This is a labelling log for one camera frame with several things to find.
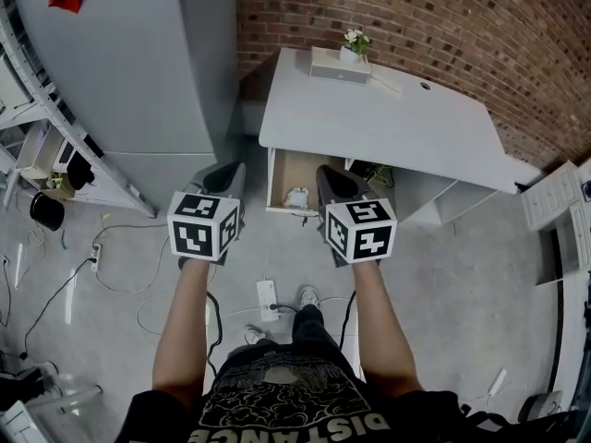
person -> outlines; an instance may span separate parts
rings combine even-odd
[[[421,387],[378,264],[352,269],[365,383],[324,328],[318,293],[305,287],[293,343],[247,328],[247,344],[230,353],[203,396],[209,263],[186,261],[152,390],[133,398],[116,443],[490,441],[495,434],[468,424],[455,394]]]

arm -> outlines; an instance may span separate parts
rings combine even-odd
[[[395,398],[418,383],[415,358],[394,314],[376,261],[353,265],[359,318],[359,354],[368,384]]]
[[[173,395],[188,410],[203,393],[209,266],[190,259],[181,270],[152,371],[152,389]]]

white flowers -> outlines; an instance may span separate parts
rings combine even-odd
[[[344,38],[349,42],[353,42],[357,39],[357,32],[353,30],[349,30],[347,33],[344,34]]]
[[[369,51],[371,42],[367,36],[364,36],[361,30],[347,30],[344,34],[346,40],[345,48],[353,51],[357,55],[363,55]]]
[[[355,42],[357,39],[363,39],[365,42],[369,42],[369,38],[363,35],[363,31],[361,30],[347,30],[347,33],[344,34],[344,38],[347,42]]]

shoe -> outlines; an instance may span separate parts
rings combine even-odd
[[[267,333],[252,325],[246,325],[242,330],[244,332],[244,341],[247,344],[257,344],[260,340],[267,338]]]
[[[299,307],[304,308],[306,305],[313,305],[316,308],[320,308],[320,298],[316,289],[311,285],[305,285],[302,289],[302,293],[299,295]]]

red brick wall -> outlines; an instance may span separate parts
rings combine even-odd
[[[238,23],[243,75],[358,28],[372,62],[485,103],[513,156],[544,168],[591,150],[591,0],[238,0]]]

